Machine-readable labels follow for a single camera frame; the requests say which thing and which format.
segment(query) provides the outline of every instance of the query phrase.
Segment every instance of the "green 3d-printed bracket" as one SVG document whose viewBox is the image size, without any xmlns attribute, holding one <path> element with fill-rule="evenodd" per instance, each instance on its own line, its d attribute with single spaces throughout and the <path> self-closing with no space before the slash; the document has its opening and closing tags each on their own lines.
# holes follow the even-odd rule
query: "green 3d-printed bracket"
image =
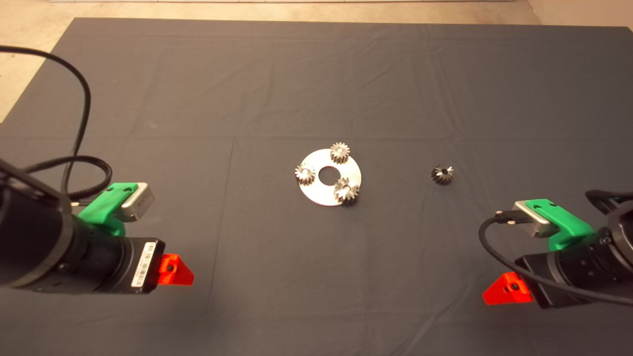
<svg viewBox="0 0 633 356">
<path fill-rule="evenodd" d="M 527 200 L 525 205 L 560 229 L 549 238 L 550 251 L 562 250 L 579 239 L 594 233 L 589 224 L 552 203 L 549 199 Z"/>
<path fill-rule="evenodd" d="M 125 226 L 115 212 L 138 187 L 136 183 L 113 183 L 77 217 L 111 235 L 125 236 Z"/>
</svg>

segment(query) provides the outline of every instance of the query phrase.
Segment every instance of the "gear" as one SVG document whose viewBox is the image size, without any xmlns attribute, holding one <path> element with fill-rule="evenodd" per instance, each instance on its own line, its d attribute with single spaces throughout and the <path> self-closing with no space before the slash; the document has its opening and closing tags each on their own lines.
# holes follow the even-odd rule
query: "gear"
<svg viewBox="0 0 633 356">
<path fill-rule="evenodd" d="M 349 184 L 349 178 L 341 178 L 334 184 L 334 196 L 343 204 L 352 203 L 359 191 L 358 186 Z"/>
<path fill-rule="evenodd" d="M 453 178 L 455 178 L 455 169 L 453 167 L 436 165 L 431 171 L 431 178 L 433 178 L 435 183 L 441 186 L 447 186 L 451 184 Z"/>
<path fill-rule="evenodd" d="M 330 157 L 336 163 L 345 163 L 348 160 L 349 151 L 348 145 L 338 142 L 330 147 Z"/>
<path fill-rule="evenodd" d="M 315 170 L 311 166 L 302 163 L 294 169 L 294 176 L 297 177 L 299 184 L 307 186 L 315 181 Z"/>
</svg>

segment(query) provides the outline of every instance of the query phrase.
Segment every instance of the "metal washer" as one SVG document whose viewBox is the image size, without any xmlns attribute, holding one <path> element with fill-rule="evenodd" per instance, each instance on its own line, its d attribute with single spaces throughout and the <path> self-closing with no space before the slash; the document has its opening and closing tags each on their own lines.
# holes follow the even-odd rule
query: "metal washer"
<svg viewBox="0 0 633 356">
<path fill-rule="evenodd" d="M 308 199 L 317 204 L 325 205 L 326 207 L 335 207 L 342 204 L 342 202 L 334 196 L 334 186 L 326 186 L 319 179 L 318 174 L 321 172 L 321 169 L 325 167 L 332 167 L 338 170 L 341 177 L 349 178 L 350 185 L 360 187 L 360 167 L 351 156 L 348 157 L 345 163 L 334 163 L 330 157 L 330 149 L 325 148 L 310 153 L 303 159 L 302 163 L 307 163 L 315 169 L 315 180 L 308 186 L 299 187 Z"/>
</svg>

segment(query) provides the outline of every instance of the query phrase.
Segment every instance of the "sticker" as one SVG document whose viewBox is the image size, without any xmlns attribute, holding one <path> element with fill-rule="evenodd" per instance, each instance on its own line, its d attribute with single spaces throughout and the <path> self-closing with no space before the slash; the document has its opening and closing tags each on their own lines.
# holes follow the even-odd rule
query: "sticker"
<svg viewBox="0 0 633 356">
<path fill-rule="evenodd" d="M 155 249 L 155 242 L 145 243 L 143 252 L 141 253 L 141 258 L 139 259 L 139 265 L 136 267 L 134 278 L 132 278 L 132 287 L 143 287 L 145 277 L 147 277 L 147 270 L 149 270 L 149 264 L 152 262 L 152 256 L 154 256 Z"/>
</svg>

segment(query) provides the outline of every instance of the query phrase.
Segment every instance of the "spur gear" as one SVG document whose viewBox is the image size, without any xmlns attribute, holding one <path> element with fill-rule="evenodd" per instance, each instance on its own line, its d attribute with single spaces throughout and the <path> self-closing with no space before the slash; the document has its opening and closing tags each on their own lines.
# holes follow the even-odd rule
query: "spur gear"
<svg viewBox="0 0 633 356">
<path fill-rule="evenodd" d="M 334 196 L 343 204 L 352 203 L 359 191 L 357 185 L 350 185 L 349 178 L 341 178 L 334 184 Z"/>
<path fill-rule="evenodd" d="M 349 157 L 349 146 L 342 142 L 337 142 L 330 147 L 330 157 L 336 163 L 345 163 Z"/>
<path fill-rule="evenodd" d="M 453 178 L 455 178 L 455 169 L 452 166 L 436 165 L 431 171 L 431 178 L 435 183 L 441 186 L 447 186 L 451 184 Z"/>
<path fill-rule="evenodd" d="M 294 176 L 299 184 L 307 186 L 315 181 L 315 170 L 308 164 L 302 163 L 294 169 Z"/>
</svg>

